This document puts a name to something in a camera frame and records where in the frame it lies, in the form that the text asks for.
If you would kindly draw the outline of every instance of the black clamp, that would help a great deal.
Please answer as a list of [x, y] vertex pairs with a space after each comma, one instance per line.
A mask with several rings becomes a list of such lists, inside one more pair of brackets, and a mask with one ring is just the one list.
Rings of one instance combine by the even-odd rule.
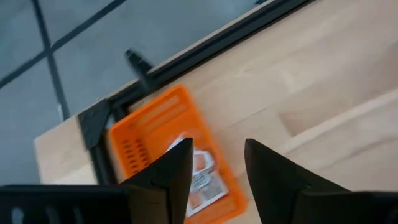
[[149, 70], [152, 69], [153, 66], [131, 49], [126, 51], [125, 56], [130, 67], [137, 74], [144, 93], [149, 95], [156, 91], [158, 89], [157, 84], [155, 80], [148, 75]]

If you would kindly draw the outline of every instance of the black bracket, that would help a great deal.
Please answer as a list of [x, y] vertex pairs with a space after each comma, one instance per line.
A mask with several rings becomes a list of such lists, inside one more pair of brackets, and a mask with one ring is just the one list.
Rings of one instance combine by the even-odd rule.
[[103, 99], [77, 116], [86, 149], [90, 152], [97, 181], [101, 185], [118, 183], [103, 136], [110, 112], [111, 107], [108, 100]]

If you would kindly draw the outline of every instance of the gray tile floor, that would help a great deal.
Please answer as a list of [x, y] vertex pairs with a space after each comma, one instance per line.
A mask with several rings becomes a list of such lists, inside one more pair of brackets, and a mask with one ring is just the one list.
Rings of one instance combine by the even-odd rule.
[[[111, 0], [39, 0], [51, 43]], [[252, 0], [127, 0], [55, 51], [74, 115], [135, 76], [128, 48], [157, 65], [254, 7]], [[43, 51], [31, 0], [0, 0], [0, 82]], [[0, 185], [38, 183], [33, 140], [62, 122], [47, 60], [0, 89]]]

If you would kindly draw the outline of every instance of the wooden tabletop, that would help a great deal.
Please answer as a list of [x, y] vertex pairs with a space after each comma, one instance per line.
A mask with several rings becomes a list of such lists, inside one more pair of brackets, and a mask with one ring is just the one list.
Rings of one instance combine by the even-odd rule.
[[[246, 138], [350, 190], [397, 191], [397, 11], [396, 0], [317, 0], [140, 105], [178, 83], [191, 91], [249, 201], [231, 223], [259, 223]], [[96, 183], [76, 117], [35, 146], [43, 184]]]

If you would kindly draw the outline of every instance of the orange tray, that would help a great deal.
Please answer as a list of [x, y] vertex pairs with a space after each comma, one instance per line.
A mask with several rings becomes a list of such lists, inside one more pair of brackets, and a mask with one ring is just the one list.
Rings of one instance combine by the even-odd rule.
[[216, 202], [187, 217], [185, 223], [222, 223], [243, 213], [247, 206], [243, 192], [182, 85], [131, 113], [109, 130], [113, 150], [126, 178], [158, 159], [181, 134], [192, 137], [196, 148], [210, 152], [229, 190]]

